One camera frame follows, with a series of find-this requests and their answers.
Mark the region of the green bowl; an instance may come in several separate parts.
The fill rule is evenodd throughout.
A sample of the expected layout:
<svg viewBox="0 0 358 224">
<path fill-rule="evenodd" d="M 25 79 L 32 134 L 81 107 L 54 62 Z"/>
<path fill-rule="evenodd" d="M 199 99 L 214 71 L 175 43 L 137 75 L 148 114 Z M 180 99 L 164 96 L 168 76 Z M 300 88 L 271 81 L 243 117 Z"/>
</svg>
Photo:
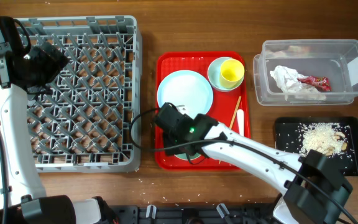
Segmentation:
<svg viewBox="0 0 358 224">
<path fill-rule="evenodd" d="M 186 154 L 186 153 L 176 154 L 176 155 L 175 155 L 175 157 L 177 157 L 177 158 L 179 158 L 179 159 L 181 159 L 181 160 L 184 160 L 184 161 L 187 161 L 188 159 L 192 161 L 192 160 L 195 160 L 195 159 L 199 158 L 200 156 L 201 156 L 201 155 L 198 154 L 198 153 L 196 153 L 196 154 L 194 154 L 194 155 L 192 155 L 192 156 L 189 156 L 189 155 Z"/>
</svg>

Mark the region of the light blue plate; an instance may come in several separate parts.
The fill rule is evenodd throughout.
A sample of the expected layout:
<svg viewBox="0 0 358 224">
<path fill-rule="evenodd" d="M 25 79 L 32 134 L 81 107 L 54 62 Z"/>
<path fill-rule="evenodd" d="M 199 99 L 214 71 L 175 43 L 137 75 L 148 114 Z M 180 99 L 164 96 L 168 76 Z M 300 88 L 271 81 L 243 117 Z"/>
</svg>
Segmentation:
<svg viewBox="0 0 358 224">
<path fill-rule="evenodd" d="M 166 76 L 157 89 L 157 104 L 174 104 L 181 113 L 195 118 L 207 114 L 213 104 L 213 89 L 207 79 L 191 70 L 179 70 Z"/>
</svg>

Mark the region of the yellow plastic cup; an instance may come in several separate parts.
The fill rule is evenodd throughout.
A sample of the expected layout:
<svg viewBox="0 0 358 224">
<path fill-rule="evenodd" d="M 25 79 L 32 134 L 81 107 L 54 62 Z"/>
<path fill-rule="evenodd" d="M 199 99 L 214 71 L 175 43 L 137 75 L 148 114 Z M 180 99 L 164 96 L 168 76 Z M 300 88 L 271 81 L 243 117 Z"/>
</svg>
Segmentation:
<svg viewBox="0 0 358 224">
<path fill-rule="evenodd" d="M 233 89 L 238 86 L 245 74 L 243 64 L 233 58 L 225 60 L 220 66 L 219 82 L 223 88 Z"/>
</svg>

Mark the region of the white napkin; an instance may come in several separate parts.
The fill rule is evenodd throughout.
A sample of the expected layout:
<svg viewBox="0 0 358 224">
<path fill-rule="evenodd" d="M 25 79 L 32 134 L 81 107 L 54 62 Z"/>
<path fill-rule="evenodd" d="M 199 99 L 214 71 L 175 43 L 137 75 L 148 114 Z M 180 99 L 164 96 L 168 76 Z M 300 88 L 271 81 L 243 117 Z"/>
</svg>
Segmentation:
<svg viewBox="0 0 358 224">
<path fill-rule="evenodd" d="M 327 99 L 326 95 L 321 94 L 321 90 L 298 81 L 298 78 L 308 76 L 298 73 L 295 69 L 278 65 L 269 74 L 275 80 L 277 87 L 285 94 L 286 100 L 288 100 L 289 93 L 299 100 L 324 101 Z"/>
</svg>

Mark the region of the rice and food scraps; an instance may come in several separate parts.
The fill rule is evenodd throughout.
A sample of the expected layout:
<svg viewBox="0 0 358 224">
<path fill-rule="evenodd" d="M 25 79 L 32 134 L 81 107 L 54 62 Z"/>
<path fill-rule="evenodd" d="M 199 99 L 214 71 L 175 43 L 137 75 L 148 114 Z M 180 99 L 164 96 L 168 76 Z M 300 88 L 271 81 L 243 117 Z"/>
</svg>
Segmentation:
<svg viewBox="0 0 358 224">
<path fill-rule="evenodd" d="M 349 145 L 346 136 L 348 130 L 340 123 L 301 124 L 299 154 L 307 156 L 311 151 L 316 151 L 327 157 L 340 155 Z"/>
</svg>

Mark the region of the red snack wrapper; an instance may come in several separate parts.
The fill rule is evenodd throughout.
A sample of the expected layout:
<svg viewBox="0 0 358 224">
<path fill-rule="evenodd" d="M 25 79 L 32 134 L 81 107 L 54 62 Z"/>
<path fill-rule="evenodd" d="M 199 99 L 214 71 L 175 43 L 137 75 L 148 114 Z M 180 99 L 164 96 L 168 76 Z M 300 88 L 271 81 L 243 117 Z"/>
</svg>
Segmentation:
<svg viewBox="0 0 358 224">
<path fill-rule="evenodd" d="M 298 78 L 298 81 L 307 85 L 311 85 L 321 91 L 331 91 L 329 79 L 326 77 L 318 78 L 314 76 L 308 76 L 306 78 Z"/>
</svg>

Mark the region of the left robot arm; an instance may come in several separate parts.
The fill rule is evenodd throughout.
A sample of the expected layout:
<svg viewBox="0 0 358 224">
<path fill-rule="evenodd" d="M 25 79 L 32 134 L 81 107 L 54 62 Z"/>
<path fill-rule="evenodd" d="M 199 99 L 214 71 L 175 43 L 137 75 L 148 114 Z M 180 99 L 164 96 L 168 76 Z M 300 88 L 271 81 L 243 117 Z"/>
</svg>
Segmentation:
<svg viewBox="0 0 358 224">
<path fill-rule="evenodd" d="M 31 45 L 25 27 L 0 16 L 0 223 L 119 223 L 101 197 L 73 202 L 47 196 L 32 155 L 27 127 L 30 96 L 49 95 L 48 84 L 68 59 L 52 44 Z"/>
</svg>

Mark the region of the grey dishwasher rack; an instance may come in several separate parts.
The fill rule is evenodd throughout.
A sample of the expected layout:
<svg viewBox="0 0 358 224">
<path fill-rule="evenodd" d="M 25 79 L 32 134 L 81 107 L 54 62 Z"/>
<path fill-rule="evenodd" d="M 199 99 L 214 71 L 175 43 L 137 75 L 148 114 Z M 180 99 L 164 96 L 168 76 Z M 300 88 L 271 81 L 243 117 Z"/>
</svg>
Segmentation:
<svg viewBox="0 0 358 224">
<path fill-rule="evenodd" d="M 69 60 L 27 109 L 39 172 L 133 172 L 140 166 L 142 36 L 133 16 L 22 18 L 38 47 Z"/>
</svg>

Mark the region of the wooden chopstick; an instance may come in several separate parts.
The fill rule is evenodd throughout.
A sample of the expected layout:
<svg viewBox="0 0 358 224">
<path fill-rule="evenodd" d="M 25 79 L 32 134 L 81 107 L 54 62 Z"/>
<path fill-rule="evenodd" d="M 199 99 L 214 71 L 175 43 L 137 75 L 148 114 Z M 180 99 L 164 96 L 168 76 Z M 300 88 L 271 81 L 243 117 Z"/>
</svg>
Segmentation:
<svg viewBox="0 0 358 224">
<path fill-rule="evenodd" d="M 238 97 L 238 99 L 237 99 L 237 103 L 236 103 L 236 106 L 235 106 L 235 108 L 234 108 L 234 112 L 233 112 L 233 114 L 232 114 L 232 118 L 231 118 L 231 122 L 230 122 L 230 125 L 229 125 L 229 129 L 232 129 L 232 126 L 233 126 L 234 121 L 235 121 L 235 119 L 236 119 L 236 114 L 237 114 L 239 105 L 240 105 L 240 103 L 241 103 L 241 98 L 242 98 L 242 96 L 240 95 L 240 96 Z"/>
</svg>

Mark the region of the red plastic tray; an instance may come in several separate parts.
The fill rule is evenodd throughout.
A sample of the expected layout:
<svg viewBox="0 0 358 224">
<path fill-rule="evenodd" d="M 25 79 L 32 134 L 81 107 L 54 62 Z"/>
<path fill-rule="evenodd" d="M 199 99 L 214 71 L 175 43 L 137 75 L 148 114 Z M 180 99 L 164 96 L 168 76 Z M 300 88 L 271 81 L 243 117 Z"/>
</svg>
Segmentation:
<svg viewBox="0 0 358 224">
<path fill-rule="evenodd" d="M 233 51 L 203 51 L 203 52 L 167 52 L 157 60 L 156 85 L 169 74 L 179 70 L 191 70 L 208 76 L 208 67 L 212 61 L 219 57 L 229 57 L 243 62 L 242 57 Z M 244 111 L 244 135 L 250 138 L 250 121 L 247 101 L 246 81 L 233 91 L 223 93 L 218 90 L 213 91 L 213 104 L 208 111 L 208 115 L 226 125 L 230 125 L 232 114 L 239 96 L 242 96 L 239 109 Z M 238 170 L 239 168 L 227 162 L 219 162 L 207 159 L 203 156 L 191 162 L 181 160 L 175 156 L 167 156 L 165 152 L 156 152 L 155 160 L 157 164 L 165 170 L 202 170 L 202 171 L 224 171 Z"/>
</svg>

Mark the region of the white plastic fork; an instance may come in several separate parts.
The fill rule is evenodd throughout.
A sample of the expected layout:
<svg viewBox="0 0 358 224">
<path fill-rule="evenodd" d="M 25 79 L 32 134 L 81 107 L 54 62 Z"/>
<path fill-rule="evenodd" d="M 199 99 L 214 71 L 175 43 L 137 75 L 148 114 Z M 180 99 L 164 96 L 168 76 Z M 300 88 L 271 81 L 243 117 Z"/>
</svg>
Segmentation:
<svg viewBox="0 0 358 224">
<path fill-rule="evenodd" d="M 239 134 L 244 136 L 244 111 L 242 109 L 238 109 L 236 116 Z"/>
</svg>

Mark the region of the light blue small bowl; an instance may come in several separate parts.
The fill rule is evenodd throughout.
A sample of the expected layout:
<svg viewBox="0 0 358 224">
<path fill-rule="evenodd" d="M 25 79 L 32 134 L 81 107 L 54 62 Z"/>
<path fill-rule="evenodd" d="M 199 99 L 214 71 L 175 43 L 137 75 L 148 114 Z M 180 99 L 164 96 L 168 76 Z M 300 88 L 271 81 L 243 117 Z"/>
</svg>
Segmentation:
<svg viewBox="0 0 358 224">
<path fill-rule="evenodd" d="M 215 59 L 214 61 L 212 61 L 208 67 L 208 80 L 209 80 L 210 84 L 212 85 L 212 87 L 214 89 L 221 91 L 221 92 L 233 91 L 234 89 L 239 87 L 242 83 L 241 82 L 238 86 L 235 86 L 233 89 L 226 89 L 221 86 L 221 84 L 219 82 L 220 66 L 227 59 L 230 59 L 230 58 L 229 57 L 219 57 L 219 58 Z"/>
</svg>

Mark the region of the clear plastic bin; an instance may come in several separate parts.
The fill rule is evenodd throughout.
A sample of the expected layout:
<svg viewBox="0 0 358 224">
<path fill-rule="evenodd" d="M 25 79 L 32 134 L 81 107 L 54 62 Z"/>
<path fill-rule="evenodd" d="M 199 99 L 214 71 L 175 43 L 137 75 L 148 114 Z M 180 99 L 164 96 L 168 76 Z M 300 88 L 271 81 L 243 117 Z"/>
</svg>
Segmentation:
<svg viewBox="0 0 358 224">
<path fill-rule="evenodd" d="M 263 106 L 348 105 L 358 96 L 358 84 L 352 86 L 347 64 L 358 57 L 355 39 L 267 40 L 254 57 L 256 98 Z M 269 72 L 276 66 L 292 68 L 305 76 L 329 79 L 331 91 L 322 91 L 324 101 L 299 100 L 277 87 Z"/>
</svg>

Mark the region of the white paper label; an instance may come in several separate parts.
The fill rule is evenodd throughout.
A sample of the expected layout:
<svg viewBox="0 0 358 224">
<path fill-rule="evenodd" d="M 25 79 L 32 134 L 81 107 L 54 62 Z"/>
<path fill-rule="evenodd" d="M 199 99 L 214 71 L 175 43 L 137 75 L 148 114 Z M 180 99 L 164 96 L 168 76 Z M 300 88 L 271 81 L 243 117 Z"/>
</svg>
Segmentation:
<svg viewBox="0 0 358 224">
<path fill-rule="evenodd" d="M 358 84 L 358 57 L 351 60 L 348 64 L 349 78 L 352 86 Z"/>
</svg>

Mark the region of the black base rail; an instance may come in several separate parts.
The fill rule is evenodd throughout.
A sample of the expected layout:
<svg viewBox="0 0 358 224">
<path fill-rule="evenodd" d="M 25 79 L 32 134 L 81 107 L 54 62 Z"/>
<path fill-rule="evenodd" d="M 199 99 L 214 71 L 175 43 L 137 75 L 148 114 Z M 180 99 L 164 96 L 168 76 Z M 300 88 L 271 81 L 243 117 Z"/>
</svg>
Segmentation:
<svg viewBox="0 0 358 224">
<path fill-rule="evenodd" d="M 112 206 L 119 223 L 134 224 L 186 224 L 186 223 L 278 223 L 272 215 L 271 203 L 252 203 L 241 206 L 175 206 L 137 207 Z"/>
</svg>

